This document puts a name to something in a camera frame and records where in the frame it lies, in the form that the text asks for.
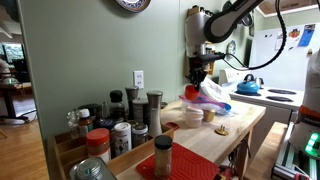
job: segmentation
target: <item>bottle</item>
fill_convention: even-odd
[[[148,126],[139,123],[132,126],[132,148],[148,141]]]
[[[130,86],[126,87],[128,106],[129,106],[129,115],[128,120],[133,120],[133,104],[132,101],[138,98],[139,87],[138,86]]]
[[[154,140],[154,145],[154,173],[158,178],[167,178],[171,173],[172,138],[166,135],[157,136]]]
[[[161,123],[160,123],[160,109],[161,109],[161,91],[148,91],[148,101],[150,110],[150,126],[149,135],[157,137],[162,134]]]
[[[102,104],[102,118],[107,119],[110,116],[109,105],[107,101],[104,101]]]
[[[70,111],[67,114],[68,126],[70,128],[71,139],[77,139],[79,137],[78,134],[78,117],[76,111]]]
[[[89,157],[100,157],[105,163],[110,161],[110,135],[105,128],[98,128],[87,134]]]
[[[106,166],[101,158],[91,157],[74,165],[70,171],[71,180],[115,180],[116,177]]]
[[[85,142],[85,137],[93,129],[93,123],[92,119],[90,119],[90,112],[88,109],[81,109],[79,111],[79,137],[84,138],[84,140],[81,140],[82,142]]]
[[[110,135],[110,153],[111,153],[111,159],[116,157],[116,148],[115,148],[115,137],[114,137],[114,126],[116,125],[116,122],[113,119],[104,119],[100,122],[99,127],[100,128],[106,128],[109,130]]]
[[[126,122],[114,126],[116,156],[131,150],[131,125]]]
[[[110,115],[111,118],[118,119],[119,116],[125,119],[124,104],[122,103],[122,92],[114,90],[110,92]]]

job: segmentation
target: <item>white refrigerator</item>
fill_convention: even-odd
[[[287,27],[287,42],[281,55],[268,66],[252,71],[264,85],[289,90],[305,89],[307,65],[320,47],[320,23]],[[249,66],[269,61],[282,42],[281,28],[257,31],[251,47]]]

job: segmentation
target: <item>red lid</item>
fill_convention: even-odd
[[[87,145],[98,146],[109,141],[109,131],[105,128],[94,129],[87,134]]]

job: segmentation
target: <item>spice rack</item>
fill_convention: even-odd
[[[173,138],[174,130],[161,125],[163,135]],[[88,158],[87,147],[78,139],[71,139],[69,132],[58,134],[47,140],[48,169],[50,178],[68,180],[69,170]],[[140,162],[154,153],[154,139],[150,138],[146,143],[141,144],[107,162],[107,167],[116,176],[132,165]]]

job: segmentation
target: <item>wooden floor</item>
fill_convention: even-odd
[[[0,114],[6,112],[3,105],[0,102]],[[35,107],[32,96],[15,97],[14,105],[17,114]],[[33,119],[35,113],[26,116]],[[7,136],[0,134],[0,179],[49,179],[38,121],[24,125],[0,125],[0,129]]]
[[[256,157],[247,169],[246,179],[269,180],[273,164],[277,161],[282,137],[286,133],[287,125],[274,123]]]

